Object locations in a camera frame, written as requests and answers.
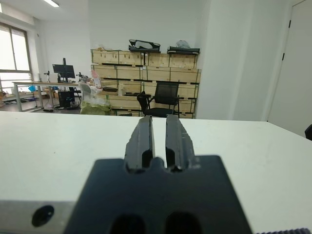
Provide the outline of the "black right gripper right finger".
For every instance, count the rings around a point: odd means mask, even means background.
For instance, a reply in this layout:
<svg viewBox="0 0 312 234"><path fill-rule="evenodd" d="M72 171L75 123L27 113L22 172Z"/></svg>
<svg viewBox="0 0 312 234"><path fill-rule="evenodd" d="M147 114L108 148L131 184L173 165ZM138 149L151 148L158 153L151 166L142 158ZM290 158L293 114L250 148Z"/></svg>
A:
<svg viewBox="0 0 312 234"><path fill-rule="evenodd" d="M195 157L193 142L175 115L166 117L165 152L167 168L171 172L185 171Z"/></svg>

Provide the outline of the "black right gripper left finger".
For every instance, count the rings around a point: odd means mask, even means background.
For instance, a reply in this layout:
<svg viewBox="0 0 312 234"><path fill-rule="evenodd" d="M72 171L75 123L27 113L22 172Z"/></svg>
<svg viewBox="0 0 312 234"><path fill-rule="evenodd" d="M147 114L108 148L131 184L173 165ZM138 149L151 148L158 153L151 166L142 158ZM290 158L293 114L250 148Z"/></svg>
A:
<svg viewBox="0 0 312 234"><path fill-rule="evenodd" d="M130 173L142 173L150 167L155 157L152 116L138 121L125 150L125 166Z"/></svg>

